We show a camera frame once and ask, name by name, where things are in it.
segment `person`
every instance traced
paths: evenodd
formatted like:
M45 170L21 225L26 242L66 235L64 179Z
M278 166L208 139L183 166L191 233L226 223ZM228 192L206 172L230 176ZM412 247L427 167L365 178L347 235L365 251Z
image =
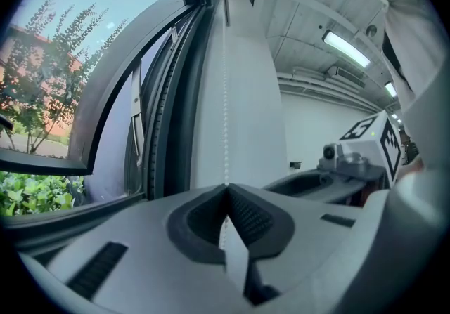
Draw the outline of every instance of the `person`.
M383 58L401 109L406 111L445 66L449 58L449 38L428 0L382 1L387 7ZM407 125L405 130L410 135ZM397 180L423 169L419 154L400 168Z

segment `tree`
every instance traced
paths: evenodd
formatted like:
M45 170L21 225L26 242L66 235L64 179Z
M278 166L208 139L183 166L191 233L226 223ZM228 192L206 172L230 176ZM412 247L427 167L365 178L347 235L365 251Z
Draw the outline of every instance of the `tree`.
M37 37L56 16L54 4L55 0L46 0L25 26L25 33L15 39L0 82L0 113L25 127L30 154L36 152L55 125L63 128L72 123L92 69L127 23L123 20L94 54L89 55L87 47L73 55L108 9L97 14L92 4L63 30L74 8L71 6L60 16L53 38L37 46ZM77 60L83 63L75 66ZM6 131L6 135L15 149L12 132Z

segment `fluorescent light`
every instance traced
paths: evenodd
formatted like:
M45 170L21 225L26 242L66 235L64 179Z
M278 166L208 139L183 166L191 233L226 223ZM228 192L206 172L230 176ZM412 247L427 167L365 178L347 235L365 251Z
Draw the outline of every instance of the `fluorescent light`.
M323 41L348 55L352 60L354 60L364 68L370 64L370 60L363 53L358 51L353 47L353 45L337 36L333 32L328 32L327 35L323 38Z
M395 91L395 88L390 81L385 84L385 87L393 98L397 97L397 92Z

